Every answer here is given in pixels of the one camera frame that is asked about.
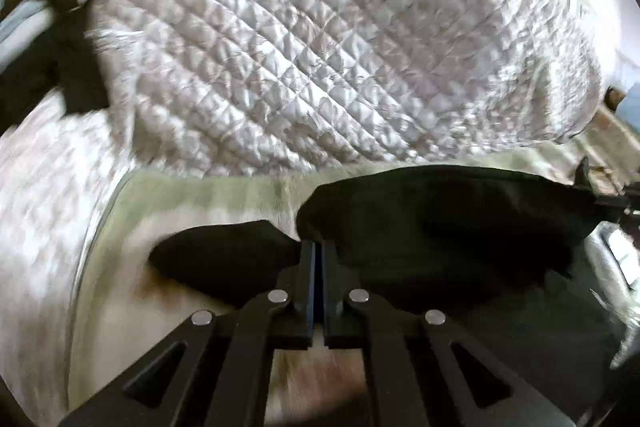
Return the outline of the quilted beige bedspread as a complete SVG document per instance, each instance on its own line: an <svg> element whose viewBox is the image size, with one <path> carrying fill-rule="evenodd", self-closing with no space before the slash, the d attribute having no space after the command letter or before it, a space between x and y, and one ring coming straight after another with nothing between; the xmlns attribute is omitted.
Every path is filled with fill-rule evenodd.
<svg viewBox="0 0 640 427"><path fill-rule="evenodd" d="M93 0L89 30L122 153L193 176L563 142L603 87L558 0Z"/></svg>

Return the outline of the floral fleece blanket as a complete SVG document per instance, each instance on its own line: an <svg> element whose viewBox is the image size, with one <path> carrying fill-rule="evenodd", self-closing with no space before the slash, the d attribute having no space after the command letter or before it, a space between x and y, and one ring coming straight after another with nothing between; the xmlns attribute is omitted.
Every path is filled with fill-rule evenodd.
<svg viewBox="0 0 640 427"><path fill-rule="evenodd" d="M317 187L293 235L209 225L150 254L194 312L70 426L634 426L639 322L600 225L639 187L435 165Z"/></svg>

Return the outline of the black pants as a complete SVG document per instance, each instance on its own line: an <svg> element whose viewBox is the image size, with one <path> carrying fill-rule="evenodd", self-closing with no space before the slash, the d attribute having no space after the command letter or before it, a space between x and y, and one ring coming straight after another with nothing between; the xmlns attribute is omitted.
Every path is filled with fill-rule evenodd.
<svg viewBox="0 0 640 427"><path fill-rule="evenodd" d="M163 239L160 274L233 308L276 285L306 241L331 243L394 307L439 309L577 417L602 395L622 339L590 294L584 239L610 210L541 176L432 166L317 187L295 230L260 220Z"/></svg>

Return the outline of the dark clothes pile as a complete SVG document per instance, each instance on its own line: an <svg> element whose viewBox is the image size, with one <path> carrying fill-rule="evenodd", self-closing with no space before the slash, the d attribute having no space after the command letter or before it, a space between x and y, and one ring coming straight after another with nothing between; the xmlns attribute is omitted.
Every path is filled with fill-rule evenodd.
<svg viewBox="0 0 640 427"><path fill-rule="evenodd" d="M21 124L54 88L62 91L68 115L110 106L96 50L85 36L88 3L41 1L53 11L52 25L1 73L2 131Z"/></svg>

